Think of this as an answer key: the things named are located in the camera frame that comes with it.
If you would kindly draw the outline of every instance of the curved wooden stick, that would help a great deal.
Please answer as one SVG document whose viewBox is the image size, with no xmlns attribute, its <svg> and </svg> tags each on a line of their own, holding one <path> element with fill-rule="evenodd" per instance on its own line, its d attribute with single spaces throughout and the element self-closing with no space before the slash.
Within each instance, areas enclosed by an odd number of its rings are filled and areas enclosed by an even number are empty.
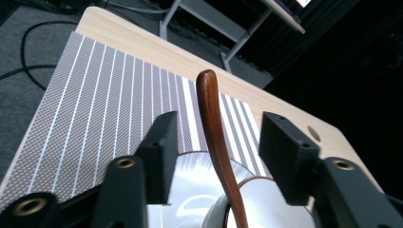
<svg viewBox="0 0 403 228">
<path fill-rule="evenodd" d="M 224 134 L 222 131 L 219 89 L 216 73 L 207 69 L 196 82 L 202 128 L 214 169 L 229 200 L 238 228 L 248 227 L 240 190 L 232 172 Z"/>
</svg>

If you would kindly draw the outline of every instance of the gray carpet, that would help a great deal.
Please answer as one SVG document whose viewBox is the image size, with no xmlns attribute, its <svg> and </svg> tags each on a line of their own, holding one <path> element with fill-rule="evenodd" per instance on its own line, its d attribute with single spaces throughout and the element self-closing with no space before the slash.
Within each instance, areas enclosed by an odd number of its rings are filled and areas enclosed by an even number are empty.
<svg viewBox="0 0 403 228">
<path fill-rule="evenodd" d="M 131 7 L 146 7 L 140 0 L 115 1 Z M 117 10 L 129 16 L 143 29 L 154 34 L 158 33 L 157 16 Z M 0 75 L 22 66 L 21 40 L 29 27 L 47 21 L 79 22 L 80 17 L 80 14 L 66 16 L 30 7 L 20 7 L 0 27 Z M 26 43 L 27 65 L 57 64 L 68 36 L 73 30 L 75 30 L 73 25 L 47 25 L 33 30 Z M 183 37 L 188 35 L 198 39 Z M 220 52 L 228 51 L 226 47 L 215 45 L 208 38 L 187 28 L 183 28 L 179 34 L 169 31 L 168 40 L 218 67 L 222 67 Z M 264 87 L 272 79 L 267 73 L 259 72 L 237 58 L 234 58 L 230 64 L 235 75 L 255 86 Z M 47 86 L 53 69 L 34 69 L 31 73 L 41 84 Z M 44 91 L 31 82 L 25 73 L 18 73 L 0 81 L 0 180 L 6 174 L 43 95 Z"/>
</svg>

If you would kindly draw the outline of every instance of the striped pattern mat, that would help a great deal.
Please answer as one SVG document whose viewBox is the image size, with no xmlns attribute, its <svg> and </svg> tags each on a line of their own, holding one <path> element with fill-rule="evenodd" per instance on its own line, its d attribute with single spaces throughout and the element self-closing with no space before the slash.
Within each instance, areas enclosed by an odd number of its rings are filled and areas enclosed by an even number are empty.
<svg viewBox="0 0 403 228">
<path fill-rule="evenodd" d="M 248 104 L 221 94 L 220 105 L 231 158 L 265 175 Z M 39 191 L 63 201 L 101 183 L 106 165 L 135 152 L 171 110 L 179 111 L 179 153 L 206 151 L 195 82 L 72 32 L 0 186 L 0 208 Z"/>
</svg>

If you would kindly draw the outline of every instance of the reflective surface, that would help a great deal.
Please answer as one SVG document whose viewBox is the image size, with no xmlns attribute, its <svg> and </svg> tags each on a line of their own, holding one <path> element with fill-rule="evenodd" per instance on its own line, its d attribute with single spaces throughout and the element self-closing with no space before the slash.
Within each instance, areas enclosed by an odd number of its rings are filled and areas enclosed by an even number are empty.
<svg viewBox="0 0 403 228">
<path fill-rule="evenodd" d="M 240 188 L 249 227 L 315 227 L 310 213 L 302 206 L 286 204 L 276 183 L 272 180 L 257 178 L 248 181 Z M 204 228 L 223 227 L 223 214 L 228 204 L 226 196 L 222 196 L 212 207 L 202 224 Z M 228 228 L 237 227 L 230 210 Z"/>
<path fill-rule="evenodd" d="M 241 182 L 252 173 L 235 161 L 231 165 Z M 180 155 L 169 195 L 169 205 L 148 205 L 148 227 L 201 227 L 204 217 L 224 194 L 207 152 Z"/>
</svg>

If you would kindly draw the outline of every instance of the black cable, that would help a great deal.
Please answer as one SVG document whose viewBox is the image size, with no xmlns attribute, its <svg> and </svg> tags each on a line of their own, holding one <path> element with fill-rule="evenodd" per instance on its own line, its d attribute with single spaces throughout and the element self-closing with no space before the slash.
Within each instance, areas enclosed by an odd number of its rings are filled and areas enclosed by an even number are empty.
<svg viewBox="0 0 403 228">
<path fill-rule="evenodd" d="M 61 7 L 53 5 L 49 1 L 45 1 L 45 0 L 44 1 L 35 1 L 35 2 L 29 1 L 29 0 L 11 0 L 11 1 L 20 3 L 20 4 L 25 4 L 30 7 L 40 9 L 40 10 L 47 10 L 50 12 L 61 13 L 61 14 L 65 14 L 65 15 L 72 15 L 72 14 L 78 12 L 77 9 L 74 9 L 67 5 L 65 8 L 61 8 Z"/>
<path fill-rule="evenodd" d="M 140 0 L 140 2 L 142 2 L 143 5 L 145 5 L 148 8 L 152 8 L 152 9 L 155 9 L 155 10 L 160 10 L 161 9 L 158 3 L 150 2 L 150 1 L 147 1 L 147 0 Z"/>
<path fill-rule="evenodd" d="M 51 22 L 39 23 L 39 24 L 36 24 L 36 25 L 31 26 L 30 28 L 28 28 L 28 29 L 26 30 L 26 32 L 24 33 L 23 41 L 22 41 L 22 43 L 21 43 L 21 52 L 20 52 L 20 55 L 21 55 L 21 63 L 22 63 L 22 65 L 23 65 L 23 68 L 24 68 L 24 67 L 27 67 L 26 60 L 25 60 L 25 43 L 26 43 L 26 41 L 27 41 L 27 37 L 28 37 L 29 33 L 30 33 L 32 30 L 34 30 L 34 29 L 36 29 L 36 28 L 38 28 L 38 27 L 45 26 L 45 25 L 53 25 L 53 24 L 71 24 L 71 25 L 78 25 L 77 23 L 69 22 L 69 21 L 51 21 Z M 28 77 L 30 78 L 30 80 L 31 80 L 34 84 L 36 84 L 37 86 L 39 86 L 39 87 L 42 88 L 43 90 L 46 90 L 46 87 L 43 86 L 43 85 L 41 85 L 38 81 L 36 81 L 36 79 L 29 73 L 29 69 L 28 69 L 28 68 L 27 68 L 27 69 L 24 69 L 24 71 L 27 73 Z"/>
<path fill-rule="evenodd" d="M 111 6 L 111 5 L 108 5 L 108 4 L 107 4 L 108 2 L 109 2 L 109 0 L 105 1 L 104 9 L 106 9 L 106 10 L 112 12 L 112 13 L 121 15 L 121 16 L 124 17 L 127 21 L 129 21 L 129 22 L 133 23 L 134 25 L 136 25 L 136 26 L 142 28 L 137 22 L 135 22 L 133 19 L 131 19 L 131 18 L 130 18 L 129 16 L 127 16 L 126 14 L 124 14 L 124 13 L 118 11 L 118 10 L 115 10 L 115 9 L 113 9 L 113 8 L 108 8 L 108 9 L 107 9 L 107 8 L 106 8 L 107 6 Z"/>
<path fill-rule="evenodd" d="M 25 70 L 28 70 L 28 69 L 36 69 L 36 68 L 55 68 L 55 67 L 56 67 L 56 65 L 24 66 L 24 67 L 21 67 L 21 68 L 17 68 L 17 69 L 15 69 L 15 70 L 13 70 L 13 71 L 10 71 L 10 72 L 8 72 L 8 73 L 5 73 L 5 74 L 3 74 L 3 75 L 0 75 L 0 80 L 3 80 L 3 79 L 5 79 L 5 78 L 8 78 L 8 77 L 11 76 L 11 75 L 14 75 L 14 74 L 16 74 L 16 73 L 19 73 L 19 72 L 21 72 L 21 71 L 25 71 Z"/>
</svg>

